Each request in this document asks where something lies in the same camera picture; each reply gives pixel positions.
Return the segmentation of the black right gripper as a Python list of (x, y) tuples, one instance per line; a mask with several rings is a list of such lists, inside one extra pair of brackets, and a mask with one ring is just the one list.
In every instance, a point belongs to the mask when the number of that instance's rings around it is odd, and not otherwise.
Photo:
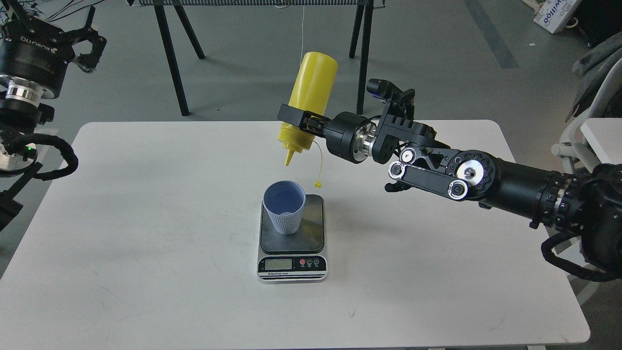
[(325, 138), (331, 154), (355, 164), (369, 156), (369, 144), (376, 131), (374, 122), (355, 113), (342, 112), (328, 118), (287, 104), (281, 104), (277, 119), (307, 134)]

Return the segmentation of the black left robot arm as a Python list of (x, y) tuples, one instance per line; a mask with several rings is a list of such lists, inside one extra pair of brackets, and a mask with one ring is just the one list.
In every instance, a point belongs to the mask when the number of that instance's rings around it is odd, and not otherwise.
[(22, 210), (16, 195), (29, 181), (51, 181), (78, 168), (68, 142), (35, 129), (53, 121), (55, 110), (43, 101), (59, 97), (69, 64), (92, 73), (107, 41), (92, 27), (94, 6), (84, 27), (64, 31), (28, 13), (17, 0), (2, 5), (7, 21), (0, 50), (1, 176), (17, 177), (0, 195), (0, 227), (5, 228)]

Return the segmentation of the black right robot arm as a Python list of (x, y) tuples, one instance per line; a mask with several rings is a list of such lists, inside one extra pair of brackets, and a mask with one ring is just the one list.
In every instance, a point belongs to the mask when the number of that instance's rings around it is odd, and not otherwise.
[(557, 233), (541, 245), (544, 259), (578, 278), (620, 279), (621, 166), (600, 164), (570, 175), (504, 161), (484, 151), (451, 149), (431, 126), (414, 120), (415, 91), (371, 79), (367, 91), (386, 106), (378, 123), (349, 112), (327, 118), (283, 104), (278, 120), (324, 138), (349, 162), (389, 163), (387, 192), (422, 189), (453, 201), (476, 201), (529, 218)]

